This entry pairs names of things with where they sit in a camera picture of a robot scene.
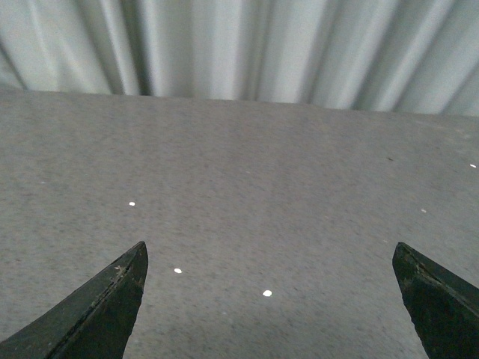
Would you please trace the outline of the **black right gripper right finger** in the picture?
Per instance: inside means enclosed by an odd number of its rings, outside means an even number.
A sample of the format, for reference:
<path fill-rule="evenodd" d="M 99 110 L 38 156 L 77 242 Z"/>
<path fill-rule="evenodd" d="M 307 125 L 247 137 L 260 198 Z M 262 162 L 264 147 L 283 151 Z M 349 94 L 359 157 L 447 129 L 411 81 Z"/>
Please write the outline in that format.
<path fill-rule="evenodd" d="M 429 358 L 478 357 L 478 288 L 399 242 L 394 274 Z"/>

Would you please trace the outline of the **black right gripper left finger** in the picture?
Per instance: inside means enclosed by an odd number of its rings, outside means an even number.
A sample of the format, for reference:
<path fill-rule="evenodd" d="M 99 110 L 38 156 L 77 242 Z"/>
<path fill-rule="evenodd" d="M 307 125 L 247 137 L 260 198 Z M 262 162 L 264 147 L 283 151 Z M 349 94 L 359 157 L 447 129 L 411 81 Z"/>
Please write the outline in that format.
<path fill-rule="evenodd" d="M 1 357 L 122 358 L 141 306 L 147 268 L 147 247 L 139 242 L 1 342 Z"/>

